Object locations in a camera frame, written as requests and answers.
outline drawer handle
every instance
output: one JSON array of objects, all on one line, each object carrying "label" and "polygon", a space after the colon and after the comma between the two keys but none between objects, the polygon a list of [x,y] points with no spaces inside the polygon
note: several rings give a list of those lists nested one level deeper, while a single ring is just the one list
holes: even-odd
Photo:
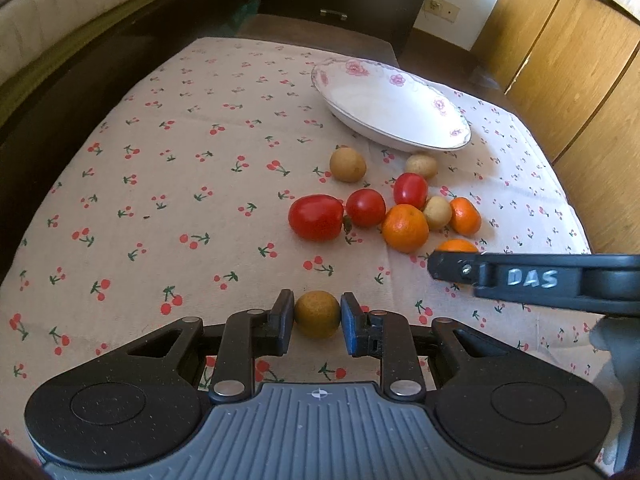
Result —
[{"label": "drawer handle", "polygon": [[335,16],[340,16],[341,22],[347,21],[347,15],[344,12],[338,12],[337,10],[320,9],[320,16],[326,16],[328,14],[334,14]]}]

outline bowl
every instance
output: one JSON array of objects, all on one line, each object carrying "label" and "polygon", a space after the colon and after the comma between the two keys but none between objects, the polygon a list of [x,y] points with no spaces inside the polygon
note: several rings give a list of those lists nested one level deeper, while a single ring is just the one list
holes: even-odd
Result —
[{"label": "bowl", "polygon": [[339,120],[395,150],[453,151],[471,141],[456,105],[428,81],[399,68],[331,58],[313,68],[311,81]]}]

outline wall outlet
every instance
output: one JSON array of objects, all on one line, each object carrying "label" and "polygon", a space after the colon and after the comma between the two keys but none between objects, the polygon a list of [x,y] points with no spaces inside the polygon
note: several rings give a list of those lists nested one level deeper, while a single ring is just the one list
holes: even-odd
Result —
[{"label": "wall outlet", "polygon": [[448,22],[455,23],[460,8],[446,0],[424,0],[422,8],[425,12],[435,14]]}]

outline tomato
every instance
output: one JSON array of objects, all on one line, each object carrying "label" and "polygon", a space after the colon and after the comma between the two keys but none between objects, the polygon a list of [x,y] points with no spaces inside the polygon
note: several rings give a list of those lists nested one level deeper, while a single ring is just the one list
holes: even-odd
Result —
[{"label": "tomato", "polygon": [[385,199],[373,189],[359,189],[351,193],[346,209],[351,222],[358,227],[378,225],[386,214]]},{"label": "tomato", "polygon": [[329,195],[308,195],[289,209],[289,225],[300,238],[313,242],[333,240],[342,231],[344,208]]},{"label": "tomato", "polygon": [[394,200],[397,204],[410,204],[420,211],[427,202],[427,181],[417,173],[403,173],[394,183]]}]

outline potato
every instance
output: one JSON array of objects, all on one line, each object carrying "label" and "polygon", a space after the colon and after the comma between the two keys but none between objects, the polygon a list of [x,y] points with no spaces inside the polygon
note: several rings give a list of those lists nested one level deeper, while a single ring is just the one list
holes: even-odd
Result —
[{"label": "potato", "polygon": [[340,304],[328,292],[312,290],[296,301],[293,319],[307,337],[331,337],[340,326]]},{"label": "potato", "polygon": [[336,180],[357,182],[367,172],[367,163],[353,148],[338,148],[331,155],[329,170]]},{"label": "potato", "polygon": [[427,219],[429,229],[432,230],[442,229],[449,223],[453,215],[453,210],[449,202],[447,202],[447,199],[438,195],[432,196],[427,201],[423,212],[424,217]]},{"label": "potato", "polygon": [[415,153],[406,160],[404,172],[417,173],[424,180],[429,180],[438,173],[438,163],[435,158],[426,153]]}]

